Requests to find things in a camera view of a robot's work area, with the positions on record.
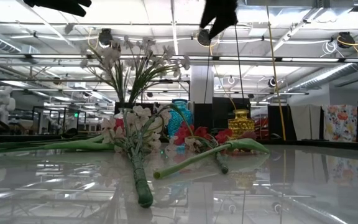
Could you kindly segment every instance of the white ceiling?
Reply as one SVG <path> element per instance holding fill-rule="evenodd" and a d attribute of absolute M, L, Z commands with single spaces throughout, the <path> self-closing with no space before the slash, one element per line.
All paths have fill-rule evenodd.
<path fill-rule="evenodd" d="M 178 37 L 178 53 L 180 55 L 208 55 L 208 48 L 200 46 L 196 40 L 190 38 L 198 32 L 198 23 L 200 21 L 204 1 L 203 0 L 174 0 L 175 3 L 175 22 L 177 23 L 176 32 Z M 167 0 L 94 0 L 90 8 L 85 8 L 87 15 L 85 17 L 72 16 L 66 13 L 60 13 L 51 9 L 34 7 L 34 11 L 43 17 L 48 23 L 64 34 L 64 27 L 67 22 L 79 23 L 76 29 L 69 35 L 63 35 L 66 38 L 94 36 L 102 27 L 112 29 L 112 34 L 122 37 L 128 35 L 132 38 L 142 38 L 143 36 L 153 37 L 157 40 L 169 40 L 168 42 L 158 43 L 155 46 L 155 52 L 163 52 L 163 45 L 173 45 L 173 27 L 171 2 Z M 285 35 L 295 24 L 301 22 L 310 8 L 286 7 L 272 8 L 272 38 L 278 40 Z M 267 14 L 265 7 L 245 7 L 240 6 L 237 10 L 239 20 L 237 26 L 237 35 L 240 43 L 238 44 L 241 56 L 264 56 L 270 52 L 269 41 L 257 41 L 243 43 L 241 40 L 250 38 L 260 38 L 262 35 L 269 39 L 267 30 Z M 17 44 L 29 44 L 40 50 L 41 54 L 78 54 L 79 46 L 86 45 L 87 41 L 74 41 L 74 47 L 69 46 L 63 40 L 52 40 L 46 38 L 20 38 L 23 35 L 29 35 L 36 32 L 38 35 L 57 38 L 58 36 L 47 26 L 42 24 L 42 20 L 31 11 L 24 8 L 17 1 L 0 0 L 0 22 L 10 22 L 10 24 L 0 24 L 0 34 L 4 35 Z M 350 12 L 339 17 L 327 15 L 319 17 L 316 21 L 303 26 L 293 35 L 290 41 L 320 41 L 329 40 L 336 37 L 338 32 L 348 31 L 356 37 L 358 41 L 358 12 Z M 213 47 L 214 55 L 237 56 L 236 42 L 225 43 L 224 41 L 233 41 L 236 39 L 234 27 L 229 27 L 220 36 L 223 42 Z M 338 49 L 345 57 L 355 53 L 354 49 Z M 278 57 L 320 57 L 324 55 L 323 43 L 317 44 L 283 44 L 275 51 Z M 325 57 L 340 57 L 338 53 L 325 55 Z M 225 88 L 239 90 L 239 84 L 232 86 L 227 82 L 230 76 L 238 77 L 239 70 L 237 65 L 217 65 L 219 77 L 223 77 L 222 82 Z M 29 70 L 23 67 L 14 67 L 24 73 Z M 301 77 L 304 77 L 313 71 L 316 67 L 277 67 L 277 78 L 283 80 L 281 85 L 289 85 Z M 244 90 L 265 90 L 267 81 L 273 76 L 272 66 L 251 67 L 243 65 L 242 73 L 249 70 L 243 82 Z M 49 70 L 56 75 L 68 78 L 89 77 L 90 73 L 75 67 L 53 67 Z M 43 73 L 40 77 L 48 77 L 50 74 Z M 89 83 L 90 87 L 95 87 L 96 83 Z M 109 88 L 109 86 L 98 85 L 98 88 Z M 177 83 L 171 85 L 159 85 L 160 89 L 180 89 Z"/>

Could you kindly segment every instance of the blue vase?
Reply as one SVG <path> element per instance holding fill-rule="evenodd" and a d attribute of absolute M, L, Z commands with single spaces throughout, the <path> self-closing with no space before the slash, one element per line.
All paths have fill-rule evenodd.
<path fill-rule="evenodd" d="M 172 100 L 172 103 L 174 103 L 179 108 L 179 110 L 183 113 L 183 115 L 185 115 L 186 121 L 190 125 L 191 111 L 186 109 L 187 100 L 174 99 Z M 171 110 L 170 113 L 171 113 L 171 119 L 169 120 L 168 123 L 168 134 L 169 136 L 174 136 L 178 131 L 178 129 L 180 128 L 183 118 L 180 116 L 180 114 L 178 114 L 174 110 Z"/>

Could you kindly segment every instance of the table surface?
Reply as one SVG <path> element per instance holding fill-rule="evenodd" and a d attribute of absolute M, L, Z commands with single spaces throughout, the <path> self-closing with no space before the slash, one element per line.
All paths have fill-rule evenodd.
<path fill-rule="evenodd" d="M 228 157 L 226 175 L 207 158 L 162 180 L 153 170 L 192 155 L 148 155 L 148 209 L 122 154 L 0 154 L 0 223 L 358 224 L 358 151 L 267 147 L 271 155 Z"/>

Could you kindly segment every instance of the white sculpture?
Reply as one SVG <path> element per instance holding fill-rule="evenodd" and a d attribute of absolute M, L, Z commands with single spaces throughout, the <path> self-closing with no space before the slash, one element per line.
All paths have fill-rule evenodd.
<path fill-rule="evenodd" d="M 12 87 L 0 86 L 0 120 L 8 124 L 9 111 L 16 107 L 15 99 L 11 98 Z"/>

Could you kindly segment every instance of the gold vase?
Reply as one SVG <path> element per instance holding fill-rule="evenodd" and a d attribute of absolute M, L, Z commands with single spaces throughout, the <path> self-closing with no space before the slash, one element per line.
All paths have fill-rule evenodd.
<path fill-rule="evenodd" d="M 249 110 L 233 111 L 236 118 L 229 119 L 229 129 L 233 131 L 233 138 L 237 138 L 246 131 L 254 131 L 255 123 L 253 119 L 248 119 Z"/>

